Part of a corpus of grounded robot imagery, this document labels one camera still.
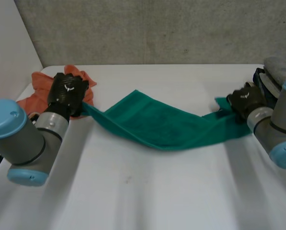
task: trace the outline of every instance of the green towel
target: green towel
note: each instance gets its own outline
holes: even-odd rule
[[[105,112],[84,103],[82,115],[92,116],[115,135],[159,150],[213,145],[250,133],[246,123],[235,122],[226,98],[216,98],[216,102],[221,108],[218,112],[200,117],[135,90]]]

